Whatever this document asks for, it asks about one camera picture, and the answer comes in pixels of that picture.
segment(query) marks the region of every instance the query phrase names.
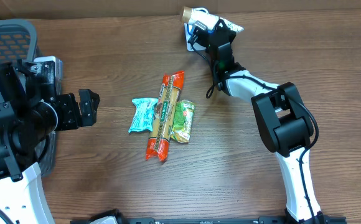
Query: green wrapper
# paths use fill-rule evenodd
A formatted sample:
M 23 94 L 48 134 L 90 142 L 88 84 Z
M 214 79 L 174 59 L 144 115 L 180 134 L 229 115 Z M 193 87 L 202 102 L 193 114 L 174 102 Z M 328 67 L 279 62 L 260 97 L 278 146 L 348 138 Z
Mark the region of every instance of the green wrapper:
M 195 104 L 189 100 L 182 100 L 176 103 L 174 125 L 171 138 L 180 143 L 188 143 L 192 132 L 192 122 L 195 111 Z

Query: red plastic wrapper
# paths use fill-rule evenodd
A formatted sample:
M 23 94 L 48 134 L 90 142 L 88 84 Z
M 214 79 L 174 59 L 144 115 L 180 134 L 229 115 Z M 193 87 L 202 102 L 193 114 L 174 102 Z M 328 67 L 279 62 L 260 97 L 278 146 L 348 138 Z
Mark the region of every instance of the red plastic wrapper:
M 184 77 L 185 71 L 179 71 L 173 75 L 165 74 L 162 79 L 158 103 L 154 109 L 153 131 L 150 132 L 146 149 L 146 160 L 154 156 L 158 156 L 160 161 L 167 159 L 176 102 L 183 88 Z

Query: blue and white package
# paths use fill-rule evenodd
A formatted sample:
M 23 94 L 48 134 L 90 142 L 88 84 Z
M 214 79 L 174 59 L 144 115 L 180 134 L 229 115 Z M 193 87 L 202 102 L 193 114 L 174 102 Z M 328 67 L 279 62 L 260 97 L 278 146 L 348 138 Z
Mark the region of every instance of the blue and white package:
M 154 98 L 141 98 L 132 100 L 132 103 L 136 106 L 136 112 L 128 133 L 131 131 L 140 132 L 146 129 L 153 131 L 154 107 L 156 106 L 157 102 L 158 99 Z

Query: wooden table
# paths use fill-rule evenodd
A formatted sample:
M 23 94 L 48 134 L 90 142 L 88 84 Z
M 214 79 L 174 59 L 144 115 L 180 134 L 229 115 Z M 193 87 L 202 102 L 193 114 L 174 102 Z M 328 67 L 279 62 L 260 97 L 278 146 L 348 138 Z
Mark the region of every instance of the wooden table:
M 237 62 L 268 82 L 297 84 L 317 119 L 311 151 L 316 197 L 327 215 L 361 223 L 361 10 L 224 14 L 245 30 Z M 94 127 L 60 133 L 43 179 L 57 223 L 119 208 L 127 217 L 282 215 L 279 165 L 261 142 L 252 107 L 214 92 L 209 68 L 185 48 L 178 16 L 32 21 L 45 55 L 64 62 L 64 92 L 100 95 Z M 164 73 L 185 70 L 180 98 L 197 103 L 189 144 L 164 164 L 144 160 L 148 133 L 128 134 L 133 98 L 157 97 Z

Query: white tube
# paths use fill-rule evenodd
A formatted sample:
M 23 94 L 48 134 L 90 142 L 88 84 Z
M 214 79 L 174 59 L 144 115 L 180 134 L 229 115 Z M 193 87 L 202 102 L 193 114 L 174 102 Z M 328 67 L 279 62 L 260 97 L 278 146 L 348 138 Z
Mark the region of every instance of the white tube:
M 235 32 L 241 32 L 244 30 L 241 26 L 238 26 L 227 19 L 200 10 L 191 9 L 189 7 L 184 7 L 181 20 L 189 25 L 193 25 L 195 22 L 200 21 L 208 27 L 208 30 L 212 30 L 220 18 L 223 19 L 230 30 Z

